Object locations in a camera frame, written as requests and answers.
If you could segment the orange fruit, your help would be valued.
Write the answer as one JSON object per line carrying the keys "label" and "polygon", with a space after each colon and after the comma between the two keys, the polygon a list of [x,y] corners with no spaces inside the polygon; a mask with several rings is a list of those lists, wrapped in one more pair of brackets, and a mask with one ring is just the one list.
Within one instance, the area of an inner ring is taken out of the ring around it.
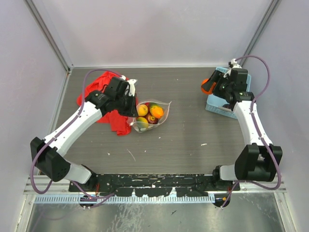
{"label": "orange fruit", "polygon": [[205,94],[211,95],[215,86],[216,82],[211,81],[210,79],[205,79],[201,84],[201,91]]}

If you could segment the clear polka dot zip bag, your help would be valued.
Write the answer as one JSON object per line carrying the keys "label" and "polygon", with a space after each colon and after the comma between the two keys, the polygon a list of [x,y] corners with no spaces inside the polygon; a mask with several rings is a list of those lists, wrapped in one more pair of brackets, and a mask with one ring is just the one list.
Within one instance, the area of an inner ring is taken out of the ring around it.
{"label": "clear polka dot zip bag", "polygon": [[127,123],[138,133],[155,129],[167,120],[171,103],[141,101],[137,104],[137,117],[130,117]]}

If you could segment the dark red apple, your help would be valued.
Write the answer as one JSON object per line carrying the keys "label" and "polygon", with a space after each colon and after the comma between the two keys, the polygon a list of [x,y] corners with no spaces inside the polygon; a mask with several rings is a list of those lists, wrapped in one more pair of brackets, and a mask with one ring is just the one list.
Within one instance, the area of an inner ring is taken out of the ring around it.
{"label": "dark red apple", "polygon": [[158,121],[159,121],[159,119],[156,118],[156,117],[154,117],[152,114],[147,114],[147,115],[145,116],[145,118],[146,118],[147,122],[148,122],[149,124],[152,124],[152,125],[157,124]]}

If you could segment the orange green mango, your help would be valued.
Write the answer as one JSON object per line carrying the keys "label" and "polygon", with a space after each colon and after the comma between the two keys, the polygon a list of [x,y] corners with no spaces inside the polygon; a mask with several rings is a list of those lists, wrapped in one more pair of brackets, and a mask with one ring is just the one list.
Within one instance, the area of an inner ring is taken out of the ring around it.
{"label": "orange green mango", "polygon": [[154,103],[154,102],[151,102],[149,104],[149,111],[150,111],[152,116],[154,116],[155,118],[158,118],[158,119],[160,119],[164,115],[163,108],[160,105],[158,105],[157,103]]}

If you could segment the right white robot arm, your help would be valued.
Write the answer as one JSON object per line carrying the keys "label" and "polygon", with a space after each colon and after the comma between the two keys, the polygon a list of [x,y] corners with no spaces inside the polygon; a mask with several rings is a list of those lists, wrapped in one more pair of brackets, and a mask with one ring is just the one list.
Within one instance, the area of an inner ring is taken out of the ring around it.
{"label": "right white robot arm", "polygon": [[245,147],[232,165],[213,170],[212,186],[223,190],[229,181],[271,182],[277,175],[283,151],[268,138],[257,113],[254,94],[247,90],[248,71],[216,68],[203,81],[204,93],[225,100],[236,115]]}

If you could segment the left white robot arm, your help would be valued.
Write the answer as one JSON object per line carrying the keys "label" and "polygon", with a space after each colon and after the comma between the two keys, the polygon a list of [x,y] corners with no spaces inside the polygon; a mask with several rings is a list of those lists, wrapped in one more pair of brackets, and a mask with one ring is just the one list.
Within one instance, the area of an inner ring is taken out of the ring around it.
{"label": "left white robot arm", "polygon": [[73,143],[95,122],[107,113],[137,117],[136,79],[113,77],[103,90],[94,90],[85,98],[80,108],[58,129],[30,142],[32,167],[39,169],[53,182],[62,179],[77,183],[85,191],[92,191],[98,184],[98,175],[84,165],[65,160]]}

